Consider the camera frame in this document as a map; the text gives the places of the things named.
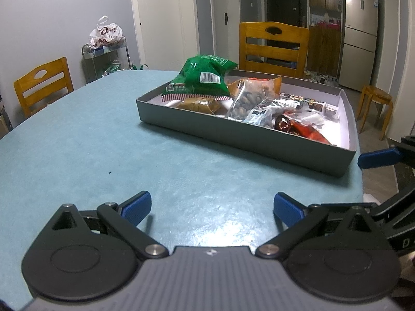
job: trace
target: blue tablecloth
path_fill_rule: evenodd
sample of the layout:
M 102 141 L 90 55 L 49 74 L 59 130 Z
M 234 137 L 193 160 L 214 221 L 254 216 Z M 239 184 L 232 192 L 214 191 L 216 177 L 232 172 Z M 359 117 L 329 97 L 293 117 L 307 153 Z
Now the blue tablecloth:
M 175 245 L 254 249 L 278 233 L 272 207 L 280 191 L 305 205 L 362 201 L 359 152 L 337 179 L 142 123 L 136 98 L 176 74 L 114 73 L 0 140 L 0 299 L 14 308 L 30 300 L 20 263 L 62 203 L 95 209 L 147 190 L 151 218 L 139 228 L 172 251 Z

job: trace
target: stool leg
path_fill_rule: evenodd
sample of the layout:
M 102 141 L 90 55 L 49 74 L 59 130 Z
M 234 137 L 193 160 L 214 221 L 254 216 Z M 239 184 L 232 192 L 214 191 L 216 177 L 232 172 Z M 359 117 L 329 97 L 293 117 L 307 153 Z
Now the stool leg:
M 362 119 L 362 126 L 360 127 L 360 133 L 362 133 L 363 126 L 366 123 L 366 117 L 367 117 L 367 114 L 369 113 L 369 109 L 370 109 L 370 104 L 372 102 L 372 98 L 373 98 L 373 94 L 371 94 L 369 96 L 369 99 L 367 100 L 366 109 L 364 110 L 363 119 Z
M 390 102 L 389 103 L 388 113 L 386 114 L 385 121 L 383 122 L 382 133 L 381 133 L 381 140 L 383 140 L 383 138 L 385 138 L 385 132 L 386 132 L 386 129 L 388 127 L 389 120 L 391 119 L 392 111 L 393 111 L 393 103 Z
M 365 91 L 366 91 L 366 87 L 363 87 L 362 94 L 360 95 L 359 106 L 358 106 L 358 109 L 357 109 L 356 120 L 359 119 L 360 113 L 362 112 L 364 97 L 366 96 Z
M 377 126 L 377 124 L 378 124 L 378 122 L 379 122 L 379 119 L 381 118 L 381 113 L 382 113 L 382 110 L 383 110 L 383 104 L 379 104 L 380 106 L 379 106 L 379 109 L 378 109 L 378 115 L 377 115 L 377 117 L 376 117 L 376 121 L 375 121 L 375 127 Z

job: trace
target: dove plastic bag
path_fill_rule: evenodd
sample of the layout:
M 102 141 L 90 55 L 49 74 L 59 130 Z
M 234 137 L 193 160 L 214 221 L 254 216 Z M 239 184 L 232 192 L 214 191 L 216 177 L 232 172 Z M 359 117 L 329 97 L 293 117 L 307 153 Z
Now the dove plastic bag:
M 108 24 L 108 16 L 98 20 L 97 27 L 89 34 L 90 45 L 94 48 L 117 43 L 122 40 L 122 29 L 115 23 Z

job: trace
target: blue gripper pad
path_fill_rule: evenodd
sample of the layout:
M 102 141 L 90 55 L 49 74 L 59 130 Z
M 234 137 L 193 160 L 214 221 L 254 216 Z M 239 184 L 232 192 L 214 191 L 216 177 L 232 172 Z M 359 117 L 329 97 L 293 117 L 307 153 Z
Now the blue gripper pad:
M 151 195 L 142 191 L 119 205 L 120 215 L 137 226 L 151 211 Z
M 308 208 L 285 193 L 279 192 L 274 197 L 274 214 L 288 227 L 296 224 L 307 214 Z
M 360 154 L 357 164 L 361 169 L 395 165 L 402 160 L 402 153 L 395 147 Z

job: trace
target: refrigerator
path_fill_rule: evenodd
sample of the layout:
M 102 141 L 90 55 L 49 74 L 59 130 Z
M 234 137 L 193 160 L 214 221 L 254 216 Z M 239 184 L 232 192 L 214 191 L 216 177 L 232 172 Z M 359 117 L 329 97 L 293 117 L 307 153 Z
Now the refrigerator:
M 378 0 L 346 0 L 339 84 L 361 91 L 370 84 L 378 33 Z

